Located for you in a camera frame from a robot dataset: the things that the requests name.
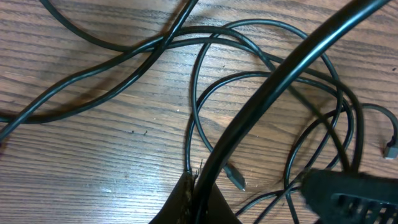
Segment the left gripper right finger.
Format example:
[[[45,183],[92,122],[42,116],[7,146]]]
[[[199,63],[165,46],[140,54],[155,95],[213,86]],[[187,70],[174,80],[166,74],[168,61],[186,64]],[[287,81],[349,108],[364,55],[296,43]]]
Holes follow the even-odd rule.
[[[241,224],[216,184],[213,185],[209,197],[206,222],[207,224]]]

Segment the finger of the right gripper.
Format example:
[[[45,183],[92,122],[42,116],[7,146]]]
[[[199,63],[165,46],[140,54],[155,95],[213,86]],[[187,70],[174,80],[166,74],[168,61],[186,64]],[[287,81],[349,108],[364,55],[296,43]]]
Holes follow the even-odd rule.
[[[318,223],[397,224],[397,180],[312,169],[300,192]]]

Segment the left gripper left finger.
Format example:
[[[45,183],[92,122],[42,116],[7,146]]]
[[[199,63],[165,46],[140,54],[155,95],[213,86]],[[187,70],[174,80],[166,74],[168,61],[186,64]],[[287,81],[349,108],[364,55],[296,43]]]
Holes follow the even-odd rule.
[[[193,175],[184,172],[158,214],[149,224],[187,224],[192,214]]]

